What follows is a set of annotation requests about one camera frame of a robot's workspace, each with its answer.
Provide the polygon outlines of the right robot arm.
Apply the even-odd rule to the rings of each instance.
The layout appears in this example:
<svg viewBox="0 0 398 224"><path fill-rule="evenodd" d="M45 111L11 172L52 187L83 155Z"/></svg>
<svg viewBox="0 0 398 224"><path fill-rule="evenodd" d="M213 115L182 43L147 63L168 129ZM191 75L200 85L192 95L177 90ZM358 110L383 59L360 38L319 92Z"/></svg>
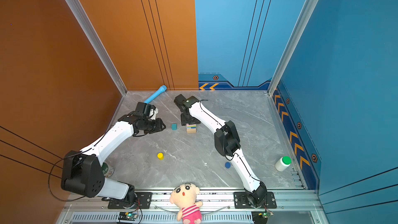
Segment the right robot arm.
<svg viewBox="0 0 398 224"><path fill-rule="evenodd" d="M216 151L225 157L238 173L250 206L265 207L267 187L247 162L235 123L217 117L194 96L186 98L180 94L175 97L174 103L181 111L181 124L202 123L212 132Z"/></svg>

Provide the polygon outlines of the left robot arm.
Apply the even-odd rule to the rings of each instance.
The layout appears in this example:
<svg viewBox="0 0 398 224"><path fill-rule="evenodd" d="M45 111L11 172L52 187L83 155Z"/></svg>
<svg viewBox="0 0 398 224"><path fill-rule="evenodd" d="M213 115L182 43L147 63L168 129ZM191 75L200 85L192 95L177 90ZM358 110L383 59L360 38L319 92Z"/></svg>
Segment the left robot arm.
<svg viewBox="0 0 398 224"><path fill-rule="evenodd" d="M139 102L136 109L118 119L98 140L80 151L70 151L64 157L61 188L84 197L102 197L125 204L136 201L134 186L105 177L102 165L107 157L130 137L141 137L165 130L157 117L158 109Z"/></svg>

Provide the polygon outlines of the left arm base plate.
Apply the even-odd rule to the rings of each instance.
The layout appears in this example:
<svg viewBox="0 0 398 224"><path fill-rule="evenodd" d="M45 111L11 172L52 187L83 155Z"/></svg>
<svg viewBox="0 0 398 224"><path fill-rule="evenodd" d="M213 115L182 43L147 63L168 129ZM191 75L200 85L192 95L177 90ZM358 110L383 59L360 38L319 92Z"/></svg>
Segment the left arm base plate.
<svg viewBox="0 0 398 224"><path fill-rule="evenodd" d="M108 202L108 209L150 209L152 192L136 192L132 203L122 200L111 199Z"/></svg>

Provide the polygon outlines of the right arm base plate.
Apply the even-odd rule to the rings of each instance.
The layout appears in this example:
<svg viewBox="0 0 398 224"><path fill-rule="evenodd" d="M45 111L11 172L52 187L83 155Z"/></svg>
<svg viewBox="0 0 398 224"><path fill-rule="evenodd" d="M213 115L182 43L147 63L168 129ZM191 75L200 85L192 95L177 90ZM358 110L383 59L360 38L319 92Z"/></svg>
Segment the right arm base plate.
<svg viewBox="0 0 398 224"><path fill-rule="evenodd" d="M276 209L277 203L273 192L268 191L263 198L258 199L247 192L234 192L234 206L237 209L244 208L267 208Z"/></svg>

